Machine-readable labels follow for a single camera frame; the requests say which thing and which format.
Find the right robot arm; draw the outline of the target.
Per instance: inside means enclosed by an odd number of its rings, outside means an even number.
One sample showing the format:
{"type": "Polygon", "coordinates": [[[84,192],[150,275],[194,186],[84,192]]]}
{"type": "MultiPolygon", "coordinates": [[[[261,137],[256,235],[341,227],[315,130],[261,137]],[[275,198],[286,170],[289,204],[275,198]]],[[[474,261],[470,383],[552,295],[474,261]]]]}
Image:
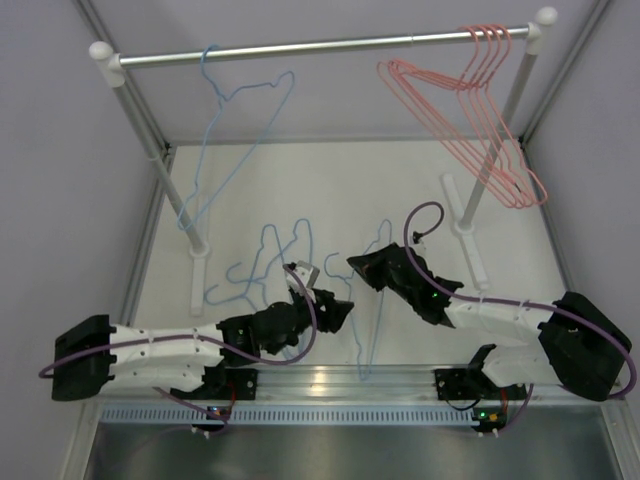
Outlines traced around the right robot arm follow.
{"type": "Polygon", "coordinates": [[[463,295],[463,283],[433,275],[413,248],[396,243],[347,262],[369,287],[393,291],[424,322],[493,336],[465,373],[478,397],[544,384],[605,401],[630,358],[629,338],[582,294],[567,291],[550,303],[463,295]]]}

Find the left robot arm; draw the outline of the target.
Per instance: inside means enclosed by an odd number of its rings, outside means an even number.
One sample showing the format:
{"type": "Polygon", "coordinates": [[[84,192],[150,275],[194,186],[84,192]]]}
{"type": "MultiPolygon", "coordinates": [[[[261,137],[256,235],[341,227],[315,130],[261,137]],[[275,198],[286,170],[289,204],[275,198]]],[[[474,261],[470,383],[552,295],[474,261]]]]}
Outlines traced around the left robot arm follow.
{"type": "Polygon", "coordinates": [[[187,329],[140,329],[91,316],[60,335],[54,363],[42,372],[51,398],[72,402],[99,394],[160,388],[183,399],[220,397],[228,371],[269,364],[303,333],[337,333],[353,310],[327,290],[293,292],[253,314],[187,329]]]}

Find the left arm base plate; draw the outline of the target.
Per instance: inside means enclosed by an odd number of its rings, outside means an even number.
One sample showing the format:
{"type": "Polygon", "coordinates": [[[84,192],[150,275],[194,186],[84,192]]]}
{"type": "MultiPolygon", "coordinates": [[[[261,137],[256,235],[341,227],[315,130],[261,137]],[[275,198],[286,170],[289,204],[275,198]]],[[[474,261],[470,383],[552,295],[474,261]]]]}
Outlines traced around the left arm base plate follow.
{"type": "Polygon", "coordinates": [[[253,401],[258,386],[258,371],[252,368],[207,367],[198,396],[204,400],[253,401]]]}

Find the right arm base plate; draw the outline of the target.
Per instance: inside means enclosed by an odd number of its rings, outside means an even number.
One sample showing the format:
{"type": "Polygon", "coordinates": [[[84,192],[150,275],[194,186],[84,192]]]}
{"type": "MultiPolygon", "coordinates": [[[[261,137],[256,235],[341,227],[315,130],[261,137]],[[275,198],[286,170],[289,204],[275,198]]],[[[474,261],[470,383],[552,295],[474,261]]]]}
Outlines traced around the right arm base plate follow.
{"type": "Polygon", "coordinates": [[[473,374],[466,369],[436,369],[434,378],[439,400],[462,401],[481,398],[473,374]]]}

